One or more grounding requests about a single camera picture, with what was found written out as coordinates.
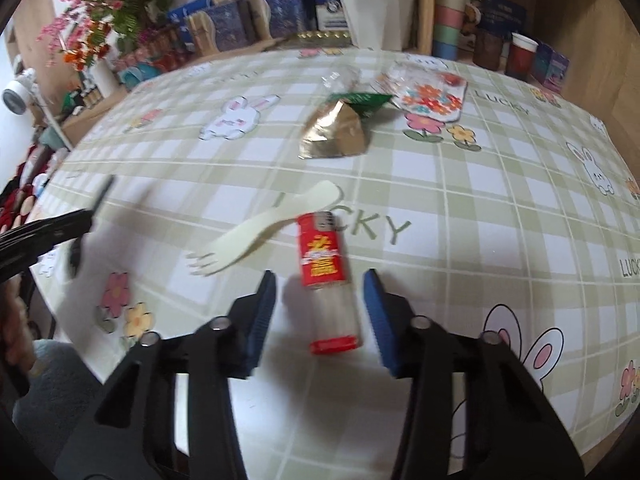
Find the left hand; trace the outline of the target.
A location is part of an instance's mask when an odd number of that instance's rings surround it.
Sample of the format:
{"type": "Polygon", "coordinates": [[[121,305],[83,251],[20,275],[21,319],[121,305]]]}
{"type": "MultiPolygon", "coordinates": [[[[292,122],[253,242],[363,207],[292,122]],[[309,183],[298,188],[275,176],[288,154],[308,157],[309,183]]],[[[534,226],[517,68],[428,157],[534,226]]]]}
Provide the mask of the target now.
{"type": "Polygon", "coordinates": [[[20,286],[19,275],[1,284],[1,357],[28,377],[36,354],[20,286]]]}

